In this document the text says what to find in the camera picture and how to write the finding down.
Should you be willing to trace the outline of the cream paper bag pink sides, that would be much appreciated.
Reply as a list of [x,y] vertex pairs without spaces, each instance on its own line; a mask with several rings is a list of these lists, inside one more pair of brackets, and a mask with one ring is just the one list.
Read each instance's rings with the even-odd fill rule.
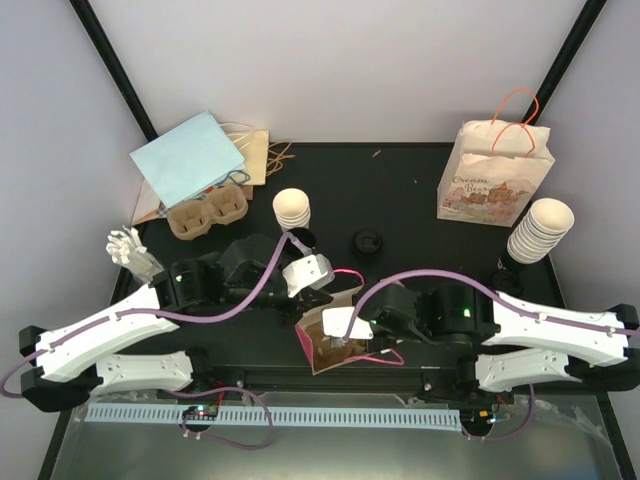
[[391,346],[373,344],[373,327],[354,317],[352,297],[366,285],[365,277],[353,269],[339,268],[338,275],[354,276],[358,287],[330,295],[328,305],[316,307],[302,316],[295,325],[299,343],[313,375],[334,370],[358,361],[399,367],[405,364],[401,354]]

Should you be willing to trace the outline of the brown pulp cup carrier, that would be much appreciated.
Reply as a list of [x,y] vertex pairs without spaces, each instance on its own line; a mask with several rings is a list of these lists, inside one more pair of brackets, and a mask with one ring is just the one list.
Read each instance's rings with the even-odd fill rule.
[[366,352],[366,342],[364,340],[349,340],[343,346],[333,346],[331,338],[323,333],[322,325],[316,323],[307,329],[313,349],[313,367],[316,371],[338,365],[351,358]]

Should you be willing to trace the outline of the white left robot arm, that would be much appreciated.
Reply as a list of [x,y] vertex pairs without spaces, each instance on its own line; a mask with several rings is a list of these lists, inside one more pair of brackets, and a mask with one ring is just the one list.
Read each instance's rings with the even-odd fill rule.
[[296,323],[330,302],[330,261],[292,234],[274,242],[264,235],[234,241],[223,252],[175,262],[118,303],[57,330],[36,326],[19,334],[29,368],[17,398],[42,412],[58,412],[92,397],[138,390],[207,397],[215,376],[195,347],[156,355],[124,354],[151,337],[186,324],[216,324],[249,309],[280,313]]

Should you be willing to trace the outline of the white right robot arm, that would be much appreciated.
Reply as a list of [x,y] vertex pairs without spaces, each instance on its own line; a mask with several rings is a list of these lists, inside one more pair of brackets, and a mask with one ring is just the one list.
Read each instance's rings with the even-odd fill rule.
[[461,282],[426,292],[398,283],[365,290],[358,316],[371,341],[431,348],[424,381],[442,402],[480,406],[529,384],[624,392],[639,385],[639,351],[627,330],[639,327],[634,307],[582,313],[526,302],[499,292],[490,298]]

